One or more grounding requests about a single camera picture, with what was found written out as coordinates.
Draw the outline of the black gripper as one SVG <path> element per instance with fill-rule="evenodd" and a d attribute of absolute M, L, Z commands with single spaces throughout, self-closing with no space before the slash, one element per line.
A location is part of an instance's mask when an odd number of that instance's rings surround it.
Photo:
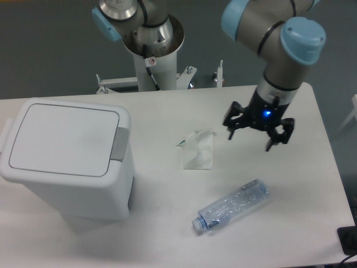
<path fill-rule="evenodd" d="M 251 127 L 261 131 L 267 131 L 270 137 L 266 144 L 266 151 L 279 143 L 287 144 L 295 129 L 294 118 L 282 118 L 288 104 L 277 93 L 271 100 L 265 100 L 256 89 L 247 107 L 242 107 L 233 101 L 223 120 L 223 125 L 229 131 L 228 139 L 231 140 L 234 132 L 241 128 Z M 278 133 L 277 127 L 282 126 L 283 132 Z"/>

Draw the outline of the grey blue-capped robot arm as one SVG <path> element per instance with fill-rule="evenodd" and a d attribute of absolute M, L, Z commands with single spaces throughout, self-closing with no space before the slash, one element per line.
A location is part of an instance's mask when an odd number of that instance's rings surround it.
<path fill-rule="evenodd" d="M 230 133 L 250 127 L 268 134 L 268 149 L 286 144 L 295 127 L 284 113 L 326 42 L 324 29 L 303 14 L 315 1 L 231 1 L 221 28 L 266 62 L 247 107 L 233 102 L 223 124 Z M 179 87 L 177 52 L 184 42 L 182 24 L 166 1 L 99 1 L 92 17 L 113 42 L 123 41 L 134 58 L 139 90 Z"/>

